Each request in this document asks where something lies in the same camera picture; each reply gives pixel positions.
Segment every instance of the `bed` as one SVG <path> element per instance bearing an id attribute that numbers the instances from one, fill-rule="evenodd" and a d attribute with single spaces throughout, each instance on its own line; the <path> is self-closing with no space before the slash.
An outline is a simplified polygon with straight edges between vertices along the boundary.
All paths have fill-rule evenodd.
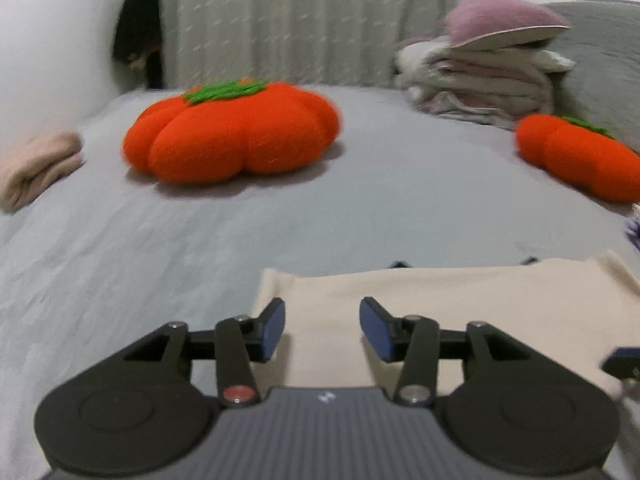
<path id="1" fill-rule="evenodd" d="M 308 168 L 211 187 L 140 176 L 120 156 L 122 136 L 174 92 L 136 91 L 82 124 L 84 167 L 0 217 L 0 476 L 46 472 L 31 421 L 52 387 L 169 320 L 199 330 L 248 312 L 267 267 L 321 276 L 613 250 L 640 272 L 628 211 L 528 166 L 512 133 L 417 113 L 395 90 L 312 88 L 344 127 Z M 211 368 L 194 383 L 212 393 Z M 620 480 L 640 476 L 638 428 L 625 431 L 607 464 Z"/>

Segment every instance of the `gray ribbed panel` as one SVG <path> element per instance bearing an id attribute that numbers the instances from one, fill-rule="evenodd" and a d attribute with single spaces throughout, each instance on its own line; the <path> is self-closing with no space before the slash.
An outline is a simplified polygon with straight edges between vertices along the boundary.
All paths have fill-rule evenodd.
<path id="1" fill-rule="evenodd" d="M 136 478 L 534 480 L 497 472 L 468 457 L 443 434 L 429 410 L 396 406 L 378 388 L 331 390 L 335 399 L 322 402 L 319 396 L 326 392 L 276 388 L 258 406 L 225 412 L 188 457 Z M 47 480 L 80 479 L 56 472 Z M 606 476 L 590 471 L 562 480 Z"/>

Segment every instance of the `curtain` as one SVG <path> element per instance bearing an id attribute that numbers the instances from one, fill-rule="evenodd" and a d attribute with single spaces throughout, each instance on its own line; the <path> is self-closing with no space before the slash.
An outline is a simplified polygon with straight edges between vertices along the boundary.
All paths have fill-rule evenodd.
<path id="1" fill-rule="evenodd" d="M 162 0 L 170 84 L 244 76 L 389 86 L 402 38 L 432 31 L 455 0 Z"/>

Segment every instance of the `plush toy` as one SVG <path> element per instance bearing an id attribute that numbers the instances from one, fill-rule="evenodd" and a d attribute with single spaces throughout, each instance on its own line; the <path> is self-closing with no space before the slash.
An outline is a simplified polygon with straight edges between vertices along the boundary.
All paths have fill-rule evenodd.
<path id="1" fill-rule="evenodd" d="M 325 98 L 243 80 L 194 89 L 147 108 L 124 138 L 125 160 L 160 180 L 205 184 L 242 170 L 283 173 L 318 160 L 340 130 Z"/>
<path id="2" fill-rule="evenodd" d="M 516 128 L 529 164 L 609 202 L 640 201 L 640 157 L 624 144 L 561 118 L 531 115 Z"/>

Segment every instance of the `folded blanket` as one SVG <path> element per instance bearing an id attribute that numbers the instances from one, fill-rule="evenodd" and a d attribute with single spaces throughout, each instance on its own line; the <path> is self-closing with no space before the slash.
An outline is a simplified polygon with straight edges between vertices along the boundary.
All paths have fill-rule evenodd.
<path id="1" fill-rule="evenodd" d="M 300 278 L 265 270 L 254 313 L 274 297 L 287 305 L 276 356 L 256 365 L 258 384 L 395 387 L 400 365 L 386 365 L 363 339 L 358 306 L 373 296 L 395 316 L 421 314 L 442 329 L 485 320 L 597 384 L 613 397 L 619 380 L 600 370 L 617 346 L 640 345 L 640 283 L 620 258 L 544 260 L 533 266 L 390 269 Z M 460 362 L 440 362 L 438 391 L 462 382 Z"/>
<path id="2" fill-rule="evenodd" d="M 508 129 L 526 115 L 551 113 L 553 88 L 546 74 L 574 66 L 548 50 L 459 51 L 449 47 L 447 36 L 405 45 L 396 53 L 396 85 L 408 90 L 418 109 Z"/>
<path id="3" fill-rule="evenodd" d="M 82 166 L 82 141 L 75 132 L 39 136 L 0 158 L 0 208 L 15 212 L 51 184 Z"/>

